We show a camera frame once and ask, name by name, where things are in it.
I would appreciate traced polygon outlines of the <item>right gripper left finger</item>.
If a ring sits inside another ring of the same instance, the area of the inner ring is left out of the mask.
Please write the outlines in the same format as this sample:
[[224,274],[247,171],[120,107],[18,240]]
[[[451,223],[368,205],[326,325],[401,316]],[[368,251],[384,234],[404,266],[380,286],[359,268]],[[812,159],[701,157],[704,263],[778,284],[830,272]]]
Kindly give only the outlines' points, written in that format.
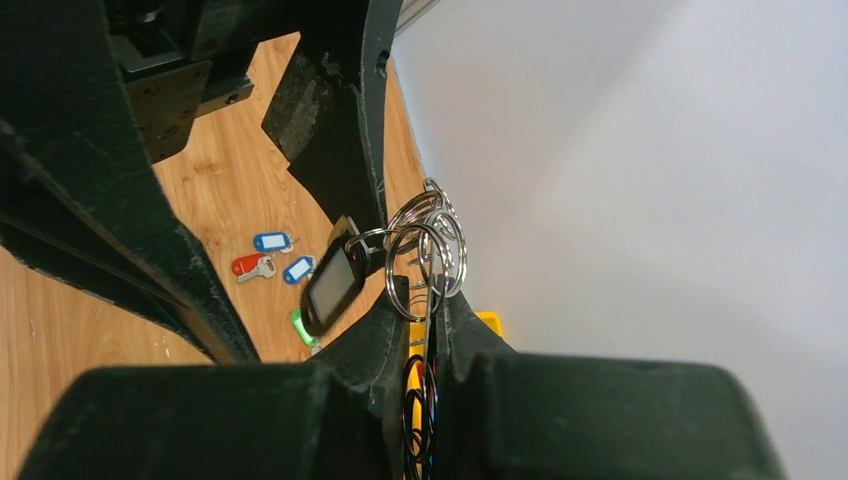
[[386,294],[301,363],[104,367],[60,397],[22,479],[399,479],[409,330]]

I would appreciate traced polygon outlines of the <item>black key tag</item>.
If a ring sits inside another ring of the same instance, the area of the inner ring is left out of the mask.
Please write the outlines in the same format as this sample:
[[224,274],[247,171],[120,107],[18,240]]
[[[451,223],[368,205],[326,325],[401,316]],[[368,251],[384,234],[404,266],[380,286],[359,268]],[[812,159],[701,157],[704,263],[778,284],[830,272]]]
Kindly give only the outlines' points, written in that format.
[[360,234],[349,215],[334,224],[328,248],[300,299],[302,324],[310,336],[326,334],[364,288],[369,251]]

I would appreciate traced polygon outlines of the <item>metal key organizer blue handle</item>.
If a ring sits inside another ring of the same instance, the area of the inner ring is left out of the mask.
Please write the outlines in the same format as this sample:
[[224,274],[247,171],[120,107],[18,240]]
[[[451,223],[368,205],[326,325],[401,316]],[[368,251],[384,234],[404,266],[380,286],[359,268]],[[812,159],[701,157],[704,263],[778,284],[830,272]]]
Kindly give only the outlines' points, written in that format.
[[400,260],[418,277],[403,300],[389,285],[388,300],[400,317],[423,329],[420,348],[411,349],[402,370],[401,432],[403,477],[433,479],[437,440],[436,315],[457,295],[467,274],[465,236],[445,190],[432,178],[408,200],[384,228],[358,230],[342,243],[342,251],[357,267],[384,256],[387,276]]

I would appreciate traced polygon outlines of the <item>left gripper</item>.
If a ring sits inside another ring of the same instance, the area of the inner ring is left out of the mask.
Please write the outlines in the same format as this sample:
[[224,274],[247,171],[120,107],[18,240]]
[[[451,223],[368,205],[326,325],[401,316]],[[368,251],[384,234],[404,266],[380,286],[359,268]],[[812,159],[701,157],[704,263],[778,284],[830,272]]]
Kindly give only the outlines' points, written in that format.
[[293,34],[261,128],[331,221],[386,226],[384,114],[401,5],[3,2],[2,246],[215,362],[258,362],[151,162],[180,152],[198,117],[244,101],[259,45]]

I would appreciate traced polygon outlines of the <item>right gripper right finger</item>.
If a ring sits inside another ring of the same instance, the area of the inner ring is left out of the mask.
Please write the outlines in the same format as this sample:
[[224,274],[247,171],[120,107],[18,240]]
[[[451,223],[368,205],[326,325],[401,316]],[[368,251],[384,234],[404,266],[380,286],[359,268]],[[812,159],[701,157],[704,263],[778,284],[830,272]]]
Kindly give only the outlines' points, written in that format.
[[433,317],[439,479],[782,479],[748,392],[697,363],[519,353],[462,295]]

